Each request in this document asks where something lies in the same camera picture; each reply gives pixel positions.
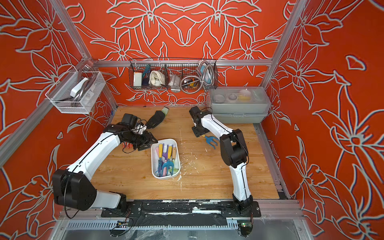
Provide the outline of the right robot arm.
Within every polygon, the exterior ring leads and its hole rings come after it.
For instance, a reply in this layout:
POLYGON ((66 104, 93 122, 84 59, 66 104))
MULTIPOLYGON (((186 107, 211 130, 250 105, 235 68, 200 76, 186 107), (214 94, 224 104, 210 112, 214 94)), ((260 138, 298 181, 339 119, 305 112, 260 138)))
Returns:
POLYGON ((233 181, 233 206, 240 216, 251 215, 253 196, 251 194, 246 166, 249 163, 249 151, 243 132, 231 129, 221 123, 208 110, 192 107, 189 113, 193 119, 192 130, 196 137, 212 133, 220 141, 223 162, 229 167, 233 181))

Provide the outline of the green rake wooden handle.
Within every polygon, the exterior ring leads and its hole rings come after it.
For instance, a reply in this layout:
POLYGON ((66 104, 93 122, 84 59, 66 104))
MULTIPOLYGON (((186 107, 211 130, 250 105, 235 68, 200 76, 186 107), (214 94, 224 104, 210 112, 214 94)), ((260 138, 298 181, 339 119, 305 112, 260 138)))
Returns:
POLYGON ((176 167, 176 153, 177 153, 177 148, 172 146, 172 153, 171 153, 171 160, 172 160, 172 167, 169 170, 169 173, 173 176, 174 173, 176 173, 179 169, 176 167))

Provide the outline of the black work glove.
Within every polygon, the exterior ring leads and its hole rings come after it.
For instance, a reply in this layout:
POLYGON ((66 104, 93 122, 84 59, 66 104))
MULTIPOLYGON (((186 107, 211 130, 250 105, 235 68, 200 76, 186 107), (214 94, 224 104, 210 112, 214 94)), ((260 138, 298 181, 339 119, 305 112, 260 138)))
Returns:
POLYGON ((169 112, 169 108, 163 107, 162 110, 157 110, 155 114, 147 121, 147 130, 154 129, 163 122, 169 112))

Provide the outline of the red white work glove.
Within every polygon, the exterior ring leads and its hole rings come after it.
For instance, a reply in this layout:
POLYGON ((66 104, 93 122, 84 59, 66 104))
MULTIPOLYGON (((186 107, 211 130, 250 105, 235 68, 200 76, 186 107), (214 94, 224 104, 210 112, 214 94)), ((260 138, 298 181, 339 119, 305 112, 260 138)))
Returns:
POLYGON ((123 143, 123 150, 125 149, 131 149, 133 147, 133 144, 124 142, 123 143))

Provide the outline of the grey plastic tool box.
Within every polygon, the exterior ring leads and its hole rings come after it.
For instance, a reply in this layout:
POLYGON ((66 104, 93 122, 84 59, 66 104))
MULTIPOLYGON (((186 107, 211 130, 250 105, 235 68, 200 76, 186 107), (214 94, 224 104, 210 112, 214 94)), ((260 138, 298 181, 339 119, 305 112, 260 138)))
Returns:
POLYGON ((263 87, 218 87, 207 94, 207 107, 224 124, 261 123, 270 106, 263 87))

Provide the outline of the white oval storage tray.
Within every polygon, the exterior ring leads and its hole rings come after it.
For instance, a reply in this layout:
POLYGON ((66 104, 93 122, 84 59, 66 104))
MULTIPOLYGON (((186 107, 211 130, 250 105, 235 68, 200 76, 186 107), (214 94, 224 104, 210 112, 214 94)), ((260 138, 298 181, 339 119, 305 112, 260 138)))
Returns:
POLYGON ((178 145, 174 139, 159 140, 151 146, 152 174, 156 179, 176 177, 181 170, 178 145))

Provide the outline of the purple fork pink handle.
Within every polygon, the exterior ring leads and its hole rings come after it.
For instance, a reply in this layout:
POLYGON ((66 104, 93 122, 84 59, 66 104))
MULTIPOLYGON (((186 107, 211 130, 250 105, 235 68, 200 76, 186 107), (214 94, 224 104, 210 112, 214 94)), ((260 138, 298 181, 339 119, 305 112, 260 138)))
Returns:
POLYGON ((168 145, 163 145, 163 153, 162 157, 167 160, 168 159, 168 145))

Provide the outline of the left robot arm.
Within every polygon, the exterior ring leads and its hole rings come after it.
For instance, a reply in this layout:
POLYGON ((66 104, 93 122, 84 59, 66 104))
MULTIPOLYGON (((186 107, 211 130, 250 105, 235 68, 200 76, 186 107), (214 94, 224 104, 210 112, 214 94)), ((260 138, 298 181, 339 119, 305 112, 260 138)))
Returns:
POLYGON ((150 148, 158 141, 147 131, 138 117, 124 114, 117 124, 108 125, 96 142, 65 170, 53 174, 54 202, 64 208, 86 211, 102 208, 126 213, 127 200, 124 194, 97 190, 91 183, 96 170, 107 156, 120 144, 132 144, 135 151, 150 148))

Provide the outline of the blue fork yellow handle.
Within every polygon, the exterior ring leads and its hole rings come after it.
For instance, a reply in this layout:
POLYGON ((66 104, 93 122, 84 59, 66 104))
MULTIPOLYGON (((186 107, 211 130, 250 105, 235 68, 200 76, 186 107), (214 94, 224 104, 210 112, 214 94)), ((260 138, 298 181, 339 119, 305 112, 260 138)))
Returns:
POLYGON ((172 160, 171 160, 171 153, 172 153, 172 146, 168 145, 168 159, 167 160, 165 160, 165 159, 163 160, 163 167, 162 167, 163 177, 171 175, 169 173, 169 170, 171 169, 171 167, 173 165, 172 160))

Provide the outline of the blue rake yellow handle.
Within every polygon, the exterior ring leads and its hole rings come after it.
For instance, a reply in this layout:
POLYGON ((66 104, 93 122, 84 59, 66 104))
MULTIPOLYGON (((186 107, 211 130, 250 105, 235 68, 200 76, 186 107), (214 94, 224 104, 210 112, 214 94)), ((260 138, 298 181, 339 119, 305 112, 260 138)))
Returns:
POLYGON ((207 136, 207 135, 203 135, 203 137, 205 138, 206 143, 215 150, 216 147, 218 146, 219 139, 214 136, 207 136))
POLYGON ((158 173, 159 177, 163 176, 163 170, 162 170, 162 167, 163 167, 163 147, 164 147, 163 144, 159 144, 156 147, 156 152, 158 154, 158 170, 157 170, 157 173, 158 173))

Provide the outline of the white device in side basket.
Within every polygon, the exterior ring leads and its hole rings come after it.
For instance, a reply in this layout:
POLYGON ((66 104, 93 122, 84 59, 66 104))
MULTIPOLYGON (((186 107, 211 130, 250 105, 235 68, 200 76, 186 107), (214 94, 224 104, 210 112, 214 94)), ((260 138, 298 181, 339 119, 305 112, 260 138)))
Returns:
POLYGON ((82 89, 83 85, 88 82, 88 78, 83 78, 79 83, 77 83, 72 89, 70 96, 75 98, 77 93, 82 89))

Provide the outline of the white cloth in basket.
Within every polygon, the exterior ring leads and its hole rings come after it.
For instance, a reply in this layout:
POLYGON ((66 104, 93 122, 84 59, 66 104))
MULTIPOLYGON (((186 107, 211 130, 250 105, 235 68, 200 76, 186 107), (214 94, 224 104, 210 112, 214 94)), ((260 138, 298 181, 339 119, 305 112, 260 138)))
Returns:
POLYGON ((166 77, 160 71, 151 71, 149 79, 152 87, 166 86, 166 77))

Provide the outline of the white box in basket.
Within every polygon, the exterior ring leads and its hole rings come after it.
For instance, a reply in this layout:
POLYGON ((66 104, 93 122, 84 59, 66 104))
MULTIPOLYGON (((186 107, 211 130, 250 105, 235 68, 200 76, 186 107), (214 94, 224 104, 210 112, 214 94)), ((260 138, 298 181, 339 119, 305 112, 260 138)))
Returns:
POLYGON ((133 86, 137 88, 142 87, 143 74, 140 72, 134 72, 133 86))

